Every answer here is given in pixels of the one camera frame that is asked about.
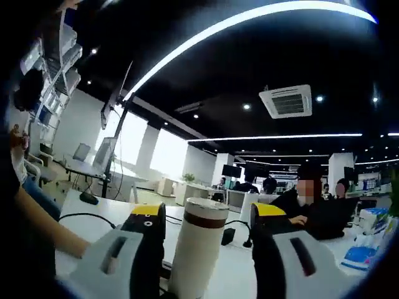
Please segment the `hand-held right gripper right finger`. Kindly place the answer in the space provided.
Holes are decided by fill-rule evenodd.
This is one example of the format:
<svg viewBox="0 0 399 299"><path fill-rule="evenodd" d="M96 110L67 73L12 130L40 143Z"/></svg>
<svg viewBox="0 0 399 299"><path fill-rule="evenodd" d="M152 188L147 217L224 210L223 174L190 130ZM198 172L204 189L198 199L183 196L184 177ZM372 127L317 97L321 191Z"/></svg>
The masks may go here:
<svg viewBox="0 0 399 299"><path fill-rule="evenodd" d="M251 204L257 298L343 298L361 276L345 273L326 245L285 219L276 206Z"/></svg>

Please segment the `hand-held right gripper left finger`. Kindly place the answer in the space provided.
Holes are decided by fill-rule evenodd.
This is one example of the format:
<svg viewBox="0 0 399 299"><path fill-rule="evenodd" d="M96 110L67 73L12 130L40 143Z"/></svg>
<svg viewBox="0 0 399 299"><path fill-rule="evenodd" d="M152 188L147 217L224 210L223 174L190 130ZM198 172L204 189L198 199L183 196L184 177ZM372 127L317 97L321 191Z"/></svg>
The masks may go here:
<svg viewBox="0 0 399 299"><path fill-rule="evenodd" d="M164 203L136 205L60 284L71 298L158 298L165 235Z"/></svg>

